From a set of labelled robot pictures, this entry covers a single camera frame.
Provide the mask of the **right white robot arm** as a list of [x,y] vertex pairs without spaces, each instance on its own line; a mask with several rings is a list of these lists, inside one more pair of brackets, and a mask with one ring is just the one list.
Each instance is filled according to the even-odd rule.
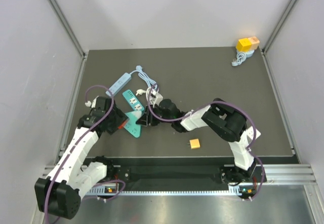
[[251,153],[251,144],[261,133],[253,124],[247,127],[248,119],[237,107],[219,98],[212,104],[188,112],[179,110],[170,99],[163,99],[158,105],[146,106],[136,124],[153,127],[160,122],[170,123],[180,133],[209,127],[230,145],[234,166],[222,168],[221,175],[223,182],[236,186],[255,175],[257,164]]

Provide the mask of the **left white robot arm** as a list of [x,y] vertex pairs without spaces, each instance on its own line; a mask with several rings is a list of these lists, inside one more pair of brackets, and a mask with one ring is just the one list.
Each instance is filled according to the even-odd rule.
[[82,165],[99,138],[115,133],[128,117],[113,98],[98,96],[89,102],[90,112],[79,119],[67,149],[54,169],[34,186],[39,211],[66,219],[75,217],[86,194],[101,180],[115,180],[111,160],[95,157],[85,170]]

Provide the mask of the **orange plug adapter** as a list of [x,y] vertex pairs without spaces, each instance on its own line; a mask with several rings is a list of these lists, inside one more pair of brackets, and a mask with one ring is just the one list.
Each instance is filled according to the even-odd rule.
[[199,149],[200,141],[199,141],[199,139],[191,139],[191,140],[189,140],[188,145],[190,146],[191,150]]

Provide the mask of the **teal triangular power strip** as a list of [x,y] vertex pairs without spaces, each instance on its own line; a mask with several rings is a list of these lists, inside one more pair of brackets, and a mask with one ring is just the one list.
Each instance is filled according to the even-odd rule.
[[126,113],[128,121],[124,128],[135,138],[139,138],[141,135],[141,125],[136,124],[137,120],[142,117],[142,111],[130,111]]

